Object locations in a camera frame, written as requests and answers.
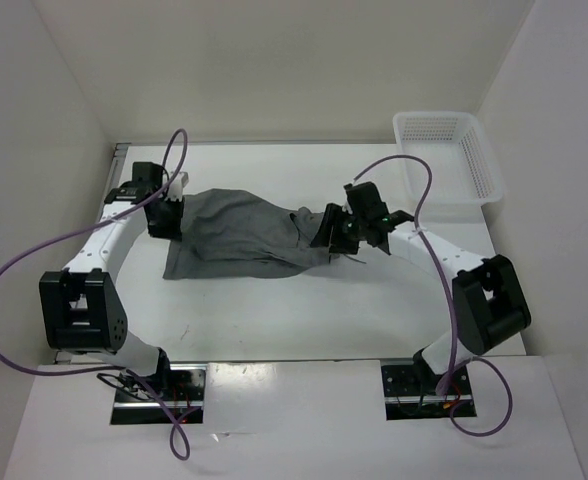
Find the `white table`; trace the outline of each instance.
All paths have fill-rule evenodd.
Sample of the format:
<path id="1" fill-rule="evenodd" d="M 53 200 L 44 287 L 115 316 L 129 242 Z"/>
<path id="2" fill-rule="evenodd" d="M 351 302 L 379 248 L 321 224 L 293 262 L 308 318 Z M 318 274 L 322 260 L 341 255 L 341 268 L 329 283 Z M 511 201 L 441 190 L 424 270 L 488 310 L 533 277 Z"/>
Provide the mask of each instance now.
<path id="1" fill-rule="evenodd" d="M 110 426 L 113 391 L 93 375 L 36 378 L 5 479 L 582 479 L 543 360 L 496 364 L 514 415 L 487 439 L 448 419 L 386 421 L 377 361 L 211 364 L 188 462 L 171 455 L 168 425 Z M 469 376 L 478 417 L 461 423 L 486 430 L 505 392 L 484 365 Z"/>
<path id="2" fill-rule="evenodd" d="M 130 147 L 113 183 L 130 179 L 135 161 L 160 162 L 165 147 Z M 169 168 L 180 148 L 172 151 Z M 345 201 L 343 185 L 394 145 L 193 145 L 185 193 L 245 189 L 282 207 L 323 212 Z M 395 162 L 373 180 L 390 210 L 414 211 Z M 423 222 L 470 251 L 494 249 L 480 208 L 450 215 L 428 209 Z M 279 361 L 409 357 L 449 328 L 439 283 L 403 260 L 365 246 L 348 259 L 282 280 L 162 279 L 168 241 L 141 235 L 117 289 L 132 332 L 163 347 L 173 361 Z M 520 336 L 492 354 L 523 355 Z"/>

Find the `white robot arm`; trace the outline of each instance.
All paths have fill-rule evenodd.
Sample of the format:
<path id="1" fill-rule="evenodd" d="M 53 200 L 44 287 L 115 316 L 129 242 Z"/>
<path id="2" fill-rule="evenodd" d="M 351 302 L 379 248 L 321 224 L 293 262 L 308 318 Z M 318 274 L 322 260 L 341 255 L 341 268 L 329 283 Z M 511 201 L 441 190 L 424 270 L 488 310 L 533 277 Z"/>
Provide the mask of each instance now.
<path id="1" fill-rule="evenodd" d="M 105 199 L 101 221 L 116 217 L 157 191 L 164 174 L 160 165 L 135 163 L 133 180 L 113 189 Z M 162 350 L 128 332 L 127 314 L 114 284 L 132 245 L 146 227 L 154 237 L 180 238 L 187 180 L 187 174 L 180 172 L 156 202 L 94 231 L 61 271 L 43 275 L 39 291 L 52 348 L 88 354 L 144 377 L 167 367 Z"/>
<path id="2" fill-rule="evenodd" d="M 390 213 L 371 182 L 345 186 L 347 205 L 329 204 L 312 246 L 330 252 L 358 253 L 366 241 L 388 255 L 403 258 L 438 278 L 434 260 L 414 225 L 401 210 Z M 502 255 L 483 258 L 423 229 L 450 285 L 458 327 L 455 364 L 488 350 L 519 333 L 531 316 L 512 263 Z M 451 332 L 414 355 L 421 383 L 434 387 L 446 373 L 451 353 Z"/>

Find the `wire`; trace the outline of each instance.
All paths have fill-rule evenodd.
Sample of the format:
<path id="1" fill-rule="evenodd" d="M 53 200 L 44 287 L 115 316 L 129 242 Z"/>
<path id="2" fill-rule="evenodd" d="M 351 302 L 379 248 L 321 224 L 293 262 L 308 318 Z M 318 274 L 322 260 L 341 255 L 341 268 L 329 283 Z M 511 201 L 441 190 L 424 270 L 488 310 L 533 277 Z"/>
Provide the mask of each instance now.
<path id="1" fill-rule="evenodd" d="M 97 373 L 96 374 L 96 378 L 98 378 L 101 382 L 103 382 L 105 385 L 107 385 L 108 387 L 113 388 L 114 390 L 116 390 L 117 392 L 122 393 L 123 395 L 126 395 L 130 398 L 133 398 L 134 400 L 138 400 L 138 401 L 145 401 L 145 400 L 149 400 L 150 397 L 147 394 L 147 392 L 143 391 L 143 393 L 145 393 L 145 398 L 141 398 L 141 397 L 137 397 L 135 393 L 130 392 L 125 385 L 123 385 L 123 382 L 121 381 L 121 379 L 119 377 L 117 377 L 116 375 L 112 375 L 110 373 Z M 108 380 L 108 378 L 113 378 L 114 380 L 116 380 L 117 382 L 120 383 L 120 385 L 116 385 L 115 383 L 112 383 Z"/>
<path id="2" fill-rule="evenodd" d="M 419 158 L 419 157 L 415 157 L 414 155 L 402 155 L 402 154 L 390 155 L 388 157 L 383 157 L 380 160 L 377 160 L 374 163 L 372 163 L 371 165 L 369 165 L 368 167 L 366 167 L 365 170 L 363 170 L 356 177 L 354 177 L 354 182 L 357 182 L 363 175 L 365 175 L 367 172 L 372 170 L 374 167 L 380 165 L 381 163 L 387 162 L 389 160 L 400 159 L 400 158 L 404 158 L 404 159 L 413 160 L 415 162 L 418 162 L 421 165 L 423 165 L 423 167 L 425 167 L 425 170 L 427 171 L 427 185 L 425 186 L 425 190 L 423 191 L 423 195 L 421 195 L 421 198 L 418 201 L 418 204 L 416 205 L 416 211 L 414 212 L 414 228 L 416 229 L 416 232 L 418 233 L 419 237 L 421 238 L 423 245 L 425 245 L 427 252 L 429 253 L 430 257 L 432 258 L 432 261 L 434 262 L 434 266 L 436 267 L 436 272 L 438 273 L 438 277 L 441 281 L 441 285 L 443 286 L 443 291 L 445 292 L 445 300 L 447 300 L 447 310 L 449 311 L 449 314 L 450 314 L 450 326 L 451 326 L 451 332 L 452 332 L 452 339 L 451 339 L 451 345 L 450 345 L 450 360 L 449 360 L 449 363 L 447 366 L 447 372 L 445 372 L 445 375 L 443 375 L 441 380 L 436 385 L 436 393 L 438 395 L 445 395 L 447 393 L 447 391 L 449 390 L 452 375 L 456 371 L 458 323 L 456 322 L 456 310 L 454 309 L 454 300 L 452 299 L 452 292 L 451 292 L 450 286 L 447 282 L 447 276 L 445 275 L 445 271 L 443 270 L 443 267 L 441 266 L 441 262 L 439 261 L 438 256 L 436 255 L 436 252 L 434 251 L 434 248 L 432 247 L 432 244 L 427 239 L 427 236 L 425 235 L 425 233 L 421 229 L 421 225 L 419 223 L 419 217 L 421 215 L 421 211 L 423 210 L 423 205 L 425 204 L 425 199 L 427 198 L 427 194 L 430 193 L 430 190 L 432 188 L 432 169 L 430 168 L 430 166 L 427 164 L 427 162 L 425 160 L 423 160 L 422 158 Z"/>
<path id="3" fill-rule="evenodd" d="M 179 135 L 183 136 L 183 149 L 181 151 L 181 157 L 179 159 L 176 170 L 174 171 L 174 174 L 167 180 L 167 182 L 165 184 L 163 184 L 161 186 L 161 188 L 159 188 L 156 192 L 154 192 L 152 195 L 147 197 L 141 203 L 138 203 L 138 204 L 132 206 L 131 208 L 124 210 L 123 212 L 109 218 L 108 220 L 104 220 L 102 222 L 95 223 L 94 225 L 90 225 L 89 227 L 81 228 L 80 230 L 75 230 L 70 233 L 59 235 L 59 236 L 54 237 L 50 240 L 46 240 L 42 243 L 39 243 L 38 245 L 35 245 L 35 246 L 25 250 L 22 253 L 19 253 L 17 256 L 8 260 L 7 263 L 5 263 L 3 266 L 0 267 L 0 278 L 12 266 L 14 266 L 16 263 L 20 262 L 21 260 L 25 259 L 26 257 L 32 255 L 33 253 L 36 253 L 40 250 L 43 250 L 44 248 L 47 248 L 49 246 L 60 243 L 64 240 L 68 240 L 70 238 L 77 237 L 79 235 L 93 232 L 94 230 L 98 230 L 99 228 L 103 228 L 103 227 L 105 227 L 115 221 L 118 221 L 118 220 L 136 212 L 137 210 L 140 210 L 141 208 L 144 208 L 146 205 L 149 205 L 151 202 L 153 202 L 154 200 L 159 198 L 162 195 L 162 193 L 165 190 L 167 190 L 169 188 L 169 186 L 172 184 L 172 182 L 176 179 L 176 177 L 180 173 L 181 168 L 183 167 L 183 164 L 185 163 L 185 159 L 187 157 L 187 146 L 189 144 L 188 135 L 187 135 L 187 132 L 185 131 L 185 129 L 179 128 L 178 130 L 176 130 L 174 132 L 174 134 L 170 138 L 169 143 L 167 144 L 167 148 L 165 149 L 165 154 L 163 156 L 163 167 L 165 167 L 165 164 L 167 163 L 167 159 L 169 157 L 172 146 L 174 145 L 174 142 L 176 141 L 176 138 Z M 7 358 L 1 352 L 0 352 L 0 362 L 7 365 L 8 367 L 10 367 L 14 370 L 21 372 L 21 373 L 34 375 L 37 377 L 64 377 L 64 376 L 68 376 L 68 375 L 78 375 L 81 373 L 121 370 L 121 368 L 119 368 L 119 367 L 103 366 L 103 367 L 81 368 L 81 369 L 77 369 L 77 370 L 58 371 L 58 372 L 40 371 L 40 370 L 36 370 L 33 368 L 28 368 L 28 367 L 24 367 L 22 365 L 19 365 L 18 363 L 15 363 L 14 361 Z M 168 416 L 170 421 L 174 424 L 174 427 L 178 429 L 179 434 L 181 436 L 181 439 L 183 440 L 183 443 L 185 444 L 186 454 L 181 455 L 180 453 L 178 453 L 178 451 L 174 447 L 174 430 L 172 430 L 172 434 L 170 437 L 170 449 L 172 450 L 172 453 L 174 454 L 174 456 L 176 458 L 178 458 L 180 460 L 187 460 L 190 456 L 190 444 L 187 439 L 187 435 L 185 434 L 185 432 L 181 428 L 180 423 L 178 423 L 176 421 L 176 419 L 172 415 L 172 412 L 167 408 L 167 405 L 165 405 L 165 403 L 163 403 L 163 400 L 161 399 L 161 397 L 154 391 L 154 389 L 152 387 L 150 387 L 150 385 L 143 378 L 141 378 L 139 375 L 137 375 L 136 373 L 134 373 L 133 371 L 131 371 L 129 369 L 126 370 L 126 372 L 129 375 L 131 375 L 132 377 L 134 377 L 134 379 L 136 379 L 143 386 L 143 388 L 145 388 L 147 393 L 149 393 L 150 396 L 158 402 L 158 404 L 160 405 L 163 412 L 165 412 L 165 414 Z"/>
<path id="4" fill-rule="evenodd" d="M 434 262 L 434 266 L 436 267 L 436 271 L 438 272 L 438 277 L 441 281 L 441 285 L 443 286 L 443 291 L 445 292 L 445 299 L 447 300 L 447 309 L 450 314 L 451 335 L 452 335 L 451 347 L 450 347 L 450 359 L 449 359 L 449 364 L 447 367 L 447 372 L 445 372 L 445 374 L 443 375 L 441 380 L 438 382 L 438 384 L 436 386 L 436 393 L 438 395 L 445 395 L 447 393 L 447 391 L 449 390 L 449 386 L 451 384 L 452 375 L 454 374 L 454 372 L 458 368 L 462 367 L 463 365 L 466 365 L 467 363 L 474 362 L 474 361 L 482 362 L 482 363 L 485 363 L 486 365 L 488 365 L 492 370 L 494 370 L 494 372 L 496 372 L 496 375 L 498 375 L 498 378 L 503 383 L 503 386 L 505 387 L 505 391 L 507 392 L 507 401 L 508 401 L 507 413 L 505 414 L 505 417 L 503 418 L 501 423 L 499 423 L 495 428 L 488 430 L 487 432 L 472 432 L 470 430 L 466 430 L 465 428 L 461 427 L 454 419 L 454 413 L 463 403 L 465 403 L 467 401 L 465 401 L 465 402 L 459 401 L 458 403 L 456 403 L 450 407 L 450 420 L 452 421 L 452 424 L 458 430 L 460 430 L 461 432 L 463 432 L 467 435 L 471 435 L 473 437 L 489 437 L 490 435 L 494 435 L 495 433 L 501 431 L 505 427 L 505 425 L 507 425 L 507 423 L 509 422 L 509 420 L 512 416 L 512 410 L 513 410 L 512 390 L 510 389 L 509 383 L 507 383 L 507 379 L 503 376 L 503 374 L 500 372 L 500 370 L 492 362 L 490 362 L 489 360 L 487 360 L 485 358 L 474 357 L 467 362 L 462 362 L 461 364 L 456 365 L 458 323 L 456 321 L 456 311 L 454 309 L 454 300 L 452 299 L 452 292 L 451 292 L 450 286 L 447 282 L 447 277 L 445 275 L 445 271 L 443 270 L 443 267 L 441 266 L 441 262 L 439 261 L 438 256 L 436 255 L 436 252 L 434 251 L 434 248 L 432 247 L 432 244 L 428 240 L 425 233 L 423 233 L 423 230 L 421 229 L 421 226 L 419 223 L 419 216 L 420 216 L 421 210 L 423 208 L 423 204 L 425 203 L 425 199 L 427 198 L 427 194 L 430 192 L 430 189 L 432 188 L 432 169 L 427 164 L 427 162 L 425 160 L 423 160 L 422 158 L 415 157 L 413 155 L 403 155 L 403 154 L 390 155 L 390 156 L 381 158 L 380 160 L 377 160 L 374 163 L 370 164 L 361 173 L 359 173 L 356 177 L 354 177 L 354 182 L 356 183 L 358 180 L 361 179 L 361 177 L 363 177 L 363 175 L 365 175 L 367 172 L 372 170 L 374 167 L 380 165 L 381 163 L 387 162 L 388 160 L 394 160 L 394 159 L 413 160 L 413 161 L 418 162 L 421 165 L 423 165 L 423 167 L 425 167 L 425 170 L 427 171 L 427 185 L 425 186 L 425 190 L 423 191 L 423 195 L 421 195 L 421 198 L 418 201 L 418 205 L 416 206 L 416 211 L 414 212 L 414 228 L 416 229 L 419 237 L 421 238 L 421 240 L 423 241 L 423 244 L 425 245 L 425 248 L 427 249 L 428 253 L 430 254 L 430 257 L 432 258 L 432 261 Z"/>
<path id="5" fill-rule="evenodd" d="M 183 417 L 183 415 L 187 416 L 188 412 L 191 413 L 189 411 L 189 409 L 187 410 L 187 412 L 185 412 L 183 415 L 181 415 L 181 417 L 176 418 L 172 414 L 172 411 L 169 409 L 167 404 L 163 401 L 161 396 L 154 391 L 154 389 L 150 386 L 149 383 L 147 383 L 145 381 L 145 379 L 143 377 L 139 376 L 138 374 L 136 374 L 132 370 L 127 369 L 125 371 L 128 373 L 128 375 L 131 375 L 132 377 L 134 377 L 134 380 L 136 380 L 138 383 L 143 385 L 143 388 L 145 388 L 145 390 L 147 390 L 147 393 L 149 393 L 150 396 L 154 399 L 154 401 L 156 403 L 158 403 L 159 407 L 161 407 L 161 410 L 163 410 L 163 413 L 165 413 L 167 418 L 172 423 L 172 430 L 170 432 L 170 450 L 172 451 L 174 456 L 176 458 L 178 458 L 179 460 L 183 460 L 183 461 L 189 459 L 190 453 L 191 453 L 190 442 L 187 439 L 187 434 L 185 433 L 185 430 L 183 430 L 183 427 L 181 426 L 181 421 L 183 420 L 181 417 Z M 181 455 L 178 452 L 178 450 L 176 450 L 176 446 L 174 445 L 174 434 L 177 431 L 178 431 L 178 434 L 181 436 L 181 440 L 183 440 L 183 445 L 185 446 L 185 455 Z"/>
<path id="6" fill-rule="evenodd" d="M 403 408 L 402 408 L 402 404 L 401 404 L 401 399 L 397 396 L 396 397 L 396 401 L 398 402 L 398 406 L 399 409 L 401 410 L 401 413 L 403 415 L 405 415 L 406 417 L 415 417 L 416 415 L 418 415 L 421 412 L 421 409 L 423 408 L 423 403 L 425 401 L 425 390 L 423 389 L 423 384 L 421 384 L 420 387 L 420 391 L 419 391 L 419 399 L 418 399 L 418 403 L 416 404 L 416 408 L 412 411 L 412 412 L 404 412 Z"/>
<path id="7" fill-rule="evenodd" d="M 505 378 L 505 376 L 496 367 L 496 365 L 494 365 L 488 359 L 483 358 L 483 357 L 474 357 L 473 359 L 470 360 L 470 362 L 481 362 L 481 363 L 484 363 L 485 365 L 487 365 L 488 367 L 490 367 L 492 370 L 494 370 L 494 373 L 496 373 L 498 378 L 501 380 L 501 383 L 505 387 L 505 393 L 507 393 L 507 412 L 505 413 L 503 420 L 501 420 L 501 423 L 499 423 L 496 427 L 492 428 L 491 430 L 488 430 L 486 432 L 473 432 L 471 430 L 467 430 L 464 427 L 461 427 L 458 424 L 458 422 L 456 421 L 456 419 L 454 418 L 454 414 L 456 413 L 456 410 L 458 410 L 458 408 L 461 405 L 464 405 L 466 403 L 471 403 L 470 400 L 463 400 L 461 402 L 458 402 L 455 405 L 452 405 L 452 407 L 450 408 L 450 420 L 452 421 L 452 424 L 458 430 L 465 433 L 466 435 L 470 435 L 472 437 L 489 437 L 490 435 L 494 435 L 495 433 L 500 432 L 505 427 L 505 425 L 507 425 L 507 423 L 510 421 L 510 418 L 512 417 L 512 411 L 514 409 L 514 399 L 512 398 L 512 390 L 510 389 L 510 385 L 507 383 L 507 379 Z"/>

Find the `white surface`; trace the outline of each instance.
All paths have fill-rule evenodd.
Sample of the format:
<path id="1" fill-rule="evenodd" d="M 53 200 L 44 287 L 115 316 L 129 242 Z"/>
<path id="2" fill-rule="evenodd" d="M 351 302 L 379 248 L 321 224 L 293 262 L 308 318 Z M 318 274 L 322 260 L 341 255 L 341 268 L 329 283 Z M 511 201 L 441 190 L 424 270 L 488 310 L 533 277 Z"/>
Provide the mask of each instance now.
<path id="1" fill-rule="evenodd" d="M 481 109 L 508 193 L 489 211 L 588 478 L 588 0 L 536 3 Z"/>
<path id="2" fill-rule="evenodd" d="M 74 78 L 28 1 L 0 0 L 0 266 L 94 219 L 109 146 Z M 35 255 L 0 280 L 0 349 L 44 360 L 38 279 L 81 240 Z M 0 365 L 0 478 L 32 385 Z"/>
<path id="3" fill-rule="evenodd" d="M 484 205 L 503 196 L 494 152 L 482 126 L 469 113 L 401 112 L 394 115 L 399 152 L 429 158 L 434 175 L 430 203 Z M 419 201 L 427 172 L 414 160 L 403 160 L 410 197 Z"/>
<path id="4" fill-rule="evenodd" d="M 531 0 L 33 0 L 112 140 L 392 140 L 475 112 Z"/>
<path id="5" fill-rule="evenodd" d="M 282 207 L 322 212 L 343 203 L 342 186 L 394 145 L 195 145 L 185 193 L 239 188 Z M 131 147 L 120 181 L 134 161 L 162 158 L 164 147 Z M 170 167 L 178 162 L 172 152 Z M 413 206 L 398 164 L 368 177 L 390 210 Z M 430 223 L 436 233 L 488 256 L 492 244 L 479 208 L 461 223 Z M 282 280 L 162 279 L 169 242 L 141 235 L 121 269 L 117 289 L 129 328 L 163 347 L 172 361 L 407 357 L 449 328 L 437 280 L 401 259 L 364 247 L 367 265 L 341 258 Z M 520 337 L 497 352 L 523 354 Z"/>
<path id="6" fill-rule="evenodd" d="M 168 425 L 110 426 L 114 394 L 93 375 L 38 378 L 5 480 L 580 480 L 543 361 L 496 361 L 514 416 L 488 439 L 465 437 L 448 419 L 386 421 L 376 361 L 212 364 L 204 423 L 186 427 L 186 463 L 169 451 Z M 470 381 L 479 416 L 461 423 L 490 428 L 505 414 L 505 392 L 480 364 Z"/>

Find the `gray cloth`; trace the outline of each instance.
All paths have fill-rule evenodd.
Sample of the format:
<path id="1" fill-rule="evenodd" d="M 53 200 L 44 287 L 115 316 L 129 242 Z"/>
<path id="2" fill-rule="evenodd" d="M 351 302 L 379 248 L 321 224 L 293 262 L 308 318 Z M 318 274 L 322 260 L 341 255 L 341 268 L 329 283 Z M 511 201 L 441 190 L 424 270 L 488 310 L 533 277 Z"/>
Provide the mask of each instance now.
<path id="1" fill-rule="evenodd" d="M 329 263 L 311 248 L 323 214 L 286 210 L 243 190 L 186 195 L 182 241 L 172 241 L 163 278 L 284 278 Z"/>

